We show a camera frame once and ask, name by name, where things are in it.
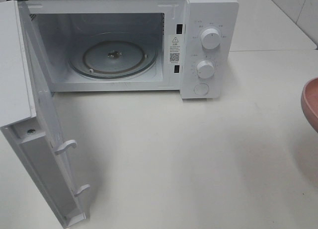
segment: power level knob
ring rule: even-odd
[[[220,45],[221,34],[216,28],[208,28],[201,34],[202,46],[206,49],[215,49]]]
[[[197,73],[200,78],[207,79],[213,77],[215,64],[211,61],[201,61],[197,65]]]

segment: open microwave door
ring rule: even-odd
[[[0,3],[0,128],[64,228],[83,219],[67,149],[52,95],[43,75],[46,67],[27,6]]]

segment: warning label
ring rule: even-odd
[[[169,40],[166,48],[168,52],[169,62],[171,64],[179,64],[183,48],[183,36],[182,35],[169,35]]]

